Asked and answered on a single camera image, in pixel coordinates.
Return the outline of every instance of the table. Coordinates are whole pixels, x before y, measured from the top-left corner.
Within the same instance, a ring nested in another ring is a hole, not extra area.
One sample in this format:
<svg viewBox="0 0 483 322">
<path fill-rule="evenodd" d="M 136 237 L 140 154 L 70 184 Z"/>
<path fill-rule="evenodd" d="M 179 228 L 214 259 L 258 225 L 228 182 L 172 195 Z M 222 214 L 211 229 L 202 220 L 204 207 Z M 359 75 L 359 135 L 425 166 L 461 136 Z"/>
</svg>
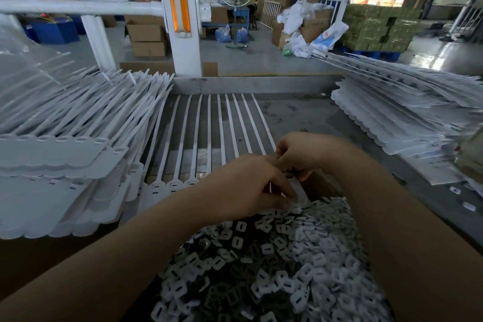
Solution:
<svg viewBox="0 0 483 322">
<path fill-rule="evenodd" d="M 230 7 L 230 6 L 223 6 L 225 7 L 228 11 L 233 11 L 233 15 L 236 15 L 236 17 L 245 17 L 245 23 L 239 23 L 237 21 L 237 26 L 241 26 L 246 28 L 248 31 L 250 29 L 250 8 L 248 7 L 237 7 L 237 12 L 235 14 L 235 7 Z M 226 25 L 232 27 L 235 26 L 234 23 L 214 23 L 214 22 L 202 22 L 203 27 L 225 27 Z"/>
</svg>

